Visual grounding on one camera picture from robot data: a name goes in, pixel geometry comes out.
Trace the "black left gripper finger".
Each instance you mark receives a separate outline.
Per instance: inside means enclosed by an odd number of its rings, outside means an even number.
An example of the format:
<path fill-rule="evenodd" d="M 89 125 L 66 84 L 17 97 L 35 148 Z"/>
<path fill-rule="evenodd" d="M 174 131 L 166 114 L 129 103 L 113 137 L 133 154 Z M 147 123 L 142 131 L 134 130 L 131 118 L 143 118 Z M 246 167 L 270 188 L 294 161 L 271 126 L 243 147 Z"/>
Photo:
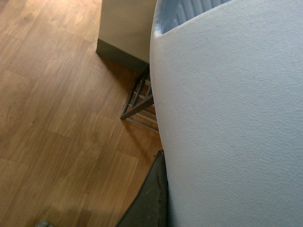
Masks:
<path fill-rule="evenodd" d="M 165 155 L 159 150 L 135 199 L 117 223 L 118 227 L 165 227 L 168 180 Z"/>

